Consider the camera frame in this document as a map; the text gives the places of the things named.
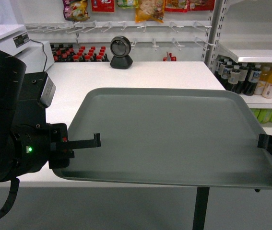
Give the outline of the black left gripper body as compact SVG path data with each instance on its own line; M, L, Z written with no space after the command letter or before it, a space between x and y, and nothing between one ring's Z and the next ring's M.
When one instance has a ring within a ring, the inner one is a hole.
M47 123L41 128L17 125L12 128L12 139L15 146L12 173L35 173L47 162L51 169L65 168L74 157L64 123Z

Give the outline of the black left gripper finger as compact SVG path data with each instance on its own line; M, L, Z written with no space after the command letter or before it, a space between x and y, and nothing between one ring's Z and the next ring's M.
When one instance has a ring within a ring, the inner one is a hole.
M100 133L94 133L93 139L69 141L69 149L87 149L101 147Z

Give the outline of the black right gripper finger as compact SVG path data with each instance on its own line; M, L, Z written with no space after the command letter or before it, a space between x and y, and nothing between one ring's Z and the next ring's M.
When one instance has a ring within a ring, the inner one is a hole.
M267 134L259 134L257 147L261 149L266 149L269 144L270 136Z

